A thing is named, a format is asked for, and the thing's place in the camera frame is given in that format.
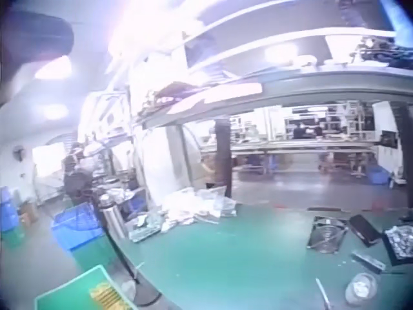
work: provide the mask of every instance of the window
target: window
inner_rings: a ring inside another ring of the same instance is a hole
[[[35,147],[33,149],[33,162],[36,165],[39,177],[49,176],[62,170],[62,161],[66,157],[63,142]]]

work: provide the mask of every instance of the overhead shelf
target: overhead shelf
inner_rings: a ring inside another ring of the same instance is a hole
[[[272,105],[316,105],[348,99],[413,101],[413,72],[396,68],[327,65],[268,72],[231,84],[253,82],[262,84],[262,93],[208,104],[201,99],[192,108],[175,114],[167,113],[171,107],[162,108],[136,123],[148,129]]]

